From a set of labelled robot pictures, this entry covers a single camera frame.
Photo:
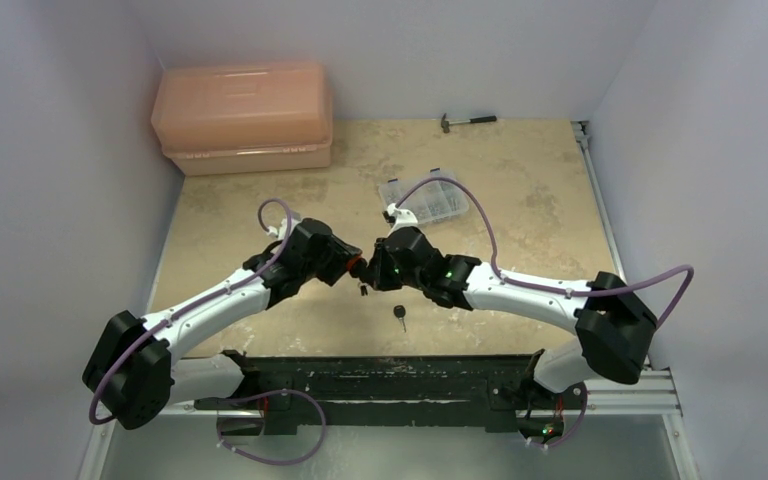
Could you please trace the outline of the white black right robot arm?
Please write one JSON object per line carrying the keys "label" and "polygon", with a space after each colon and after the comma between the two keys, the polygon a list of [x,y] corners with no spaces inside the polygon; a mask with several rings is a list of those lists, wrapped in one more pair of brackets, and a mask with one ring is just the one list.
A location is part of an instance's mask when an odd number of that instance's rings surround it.
{"label": "white black right robot arm", "polygon": [[478,258],[442,254],[416,227],[377,239],[368,264],[355,271],[377,291],[410,287],[443,308],[504,312],[573,334],[538,354],[522,379],[523,397],[536,407],[585,380],[637,383],[656,331],[655,315],[614,274],[563,281],[496,273]]}

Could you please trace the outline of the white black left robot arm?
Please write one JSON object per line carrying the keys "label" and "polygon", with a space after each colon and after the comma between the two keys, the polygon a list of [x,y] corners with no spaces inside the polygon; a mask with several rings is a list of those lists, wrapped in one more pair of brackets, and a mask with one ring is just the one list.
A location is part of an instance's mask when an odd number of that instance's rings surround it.
{"label": "white black left robot arm", "polygon": [[244,409],[257,399],[258,382],[232,351],[190,359],[188,353],[239,320],[296,295],[312,279],[329,286],[344,275],[360,277],[367,263],[359,248],[312,218],[270,227],[273,241],[217,285],[175,306],[141,318],[122,311],[110,318],[82,374],[98,406],[128,430],[177,403],[222,398]]}

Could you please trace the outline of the orange and black padlock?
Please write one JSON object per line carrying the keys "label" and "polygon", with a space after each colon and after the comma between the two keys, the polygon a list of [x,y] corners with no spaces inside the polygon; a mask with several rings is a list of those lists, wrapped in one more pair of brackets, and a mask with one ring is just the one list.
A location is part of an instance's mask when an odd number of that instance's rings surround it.
{"label": "orange and black padlock", "polygon": [[362,256],[357,256],[348,262],[347,272],[352,278],[367,282],[369,277],[368,262]]}

